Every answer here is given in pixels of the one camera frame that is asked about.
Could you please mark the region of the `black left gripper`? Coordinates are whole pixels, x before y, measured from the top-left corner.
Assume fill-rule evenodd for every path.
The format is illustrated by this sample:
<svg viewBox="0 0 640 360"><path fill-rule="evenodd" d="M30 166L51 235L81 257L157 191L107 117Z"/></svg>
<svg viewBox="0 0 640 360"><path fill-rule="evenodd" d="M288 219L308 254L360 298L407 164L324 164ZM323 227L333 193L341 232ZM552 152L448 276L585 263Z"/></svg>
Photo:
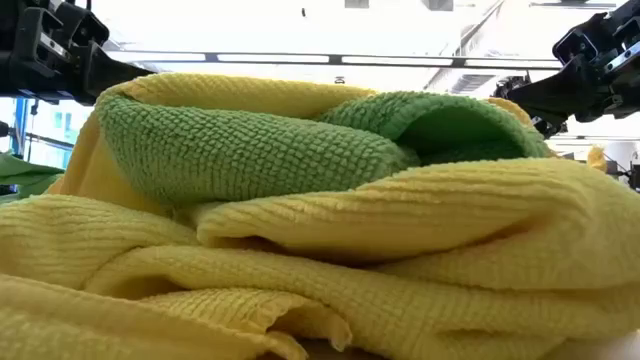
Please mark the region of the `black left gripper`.
<svg viewBox="0 0 640 360"><path fill-rule="evenodd" d="M0 0L0 97L94 103L152 71L111 58L92 0Z"/></svg>

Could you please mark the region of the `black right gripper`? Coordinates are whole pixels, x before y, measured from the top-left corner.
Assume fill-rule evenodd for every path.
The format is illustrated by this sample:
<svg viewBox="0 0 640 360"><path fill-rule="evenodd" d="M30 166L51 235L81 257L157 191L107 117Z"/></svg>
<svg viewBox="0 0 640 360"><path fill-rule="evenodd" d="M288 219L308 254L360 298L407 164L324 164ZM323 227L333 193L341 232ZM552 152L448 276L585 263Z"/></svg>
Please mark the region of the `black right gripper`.
<svg viewBox="0 0 640 360"><path fill-rule="evenodd" d="M627 0L605 15L605 70L590 34L571 29L552 48L562 69L553 76L510 90L507 99L551 123L571 115L581 123L604 115L623 119L640 112L640 0Z"/></svg>

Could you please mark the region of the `black ceiling spotlight cluster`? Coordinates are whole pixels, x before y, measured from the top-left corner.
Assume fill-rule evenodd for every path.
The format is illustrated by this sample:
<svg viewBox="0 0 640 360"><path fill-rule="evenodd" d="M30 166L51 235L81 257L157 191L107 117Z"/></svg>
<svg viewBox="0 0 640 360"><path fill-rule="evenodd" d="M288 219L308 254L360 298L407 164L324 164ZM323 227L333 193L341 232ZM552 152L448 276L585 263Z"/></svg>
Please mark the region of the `black ceiling spotlight cluster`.
<svg viewBox="0 0 640 360"><path fill-rule="evenodd" d="M531 78L529 74L524 76L507 76L501 78L496 82L496 88L492 93L492 97L508 99L508 93L510 91L530 83Z"/></svg>
<svg viewBox="0 0 640 360"><path fill-rule="evenodd" d="M549 139L552 136L560 133L566 133L568 131L568 127L565 122L554 125L538 116L532 118L532 125L544 136L545 139Z"/></svg>

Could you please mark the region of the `large window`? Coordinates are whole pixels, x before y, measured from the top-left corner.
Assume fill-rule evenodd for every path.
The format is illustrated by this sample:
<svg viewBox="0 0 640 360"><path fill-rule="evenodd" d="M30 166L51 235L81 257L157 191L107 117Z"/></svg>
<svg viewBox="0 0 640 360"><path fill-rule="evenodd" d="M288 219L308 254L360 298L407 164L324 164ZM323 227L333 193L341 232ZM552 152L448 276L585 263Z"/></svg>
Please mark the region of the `large window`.
<svg viewBox="0 0 640 360"><path fill-rule="evenodd" d="M0 98L0 122L9 135L0 137L0 151L25 161L65 169L80 129L93 111L74 101L49 104L29 98Z"/></svg>

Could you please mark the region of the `overhead light bar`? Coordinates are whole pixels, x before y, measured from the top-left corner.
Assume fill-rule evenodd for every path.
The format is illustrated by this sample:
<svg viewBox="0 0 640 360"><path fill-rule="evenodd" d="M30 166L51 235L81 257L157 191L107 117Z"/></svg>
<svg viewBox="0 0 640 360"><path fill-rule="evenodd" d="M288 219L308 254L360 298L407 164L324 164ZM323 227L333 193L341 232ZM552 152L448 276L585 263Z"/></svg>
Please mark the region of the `overhead light bar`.
<svg viewBox="0 0 640 360"><path fill-rule="evenodd" d="M452 69L497 69L553 71L562 68L558 60L509 57L380 56L351 54L232 53L108 51L115 60L129 63L234 63L319 66L376 66Z"/></svg>

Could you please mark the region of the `silver ventilation duct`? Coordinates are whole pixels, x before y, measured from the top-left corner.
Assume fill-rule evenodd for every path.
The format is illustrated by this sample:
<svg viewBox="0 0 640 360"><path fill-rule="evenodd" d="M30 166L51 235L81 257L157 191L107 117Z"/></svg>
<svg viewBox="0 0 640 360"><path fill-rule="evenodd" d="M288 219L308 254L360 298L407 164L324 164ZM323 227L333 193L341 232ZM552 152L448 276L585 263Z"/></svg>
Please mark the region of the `silver ventilation duct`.
<svg viewBox="0 0 640 360"><path fill-rule="evenodd" d="M486 72L454 70L443 75L437 88L451 94L472 94L487 83L495 83L495 78L495 74Z"/></svg>

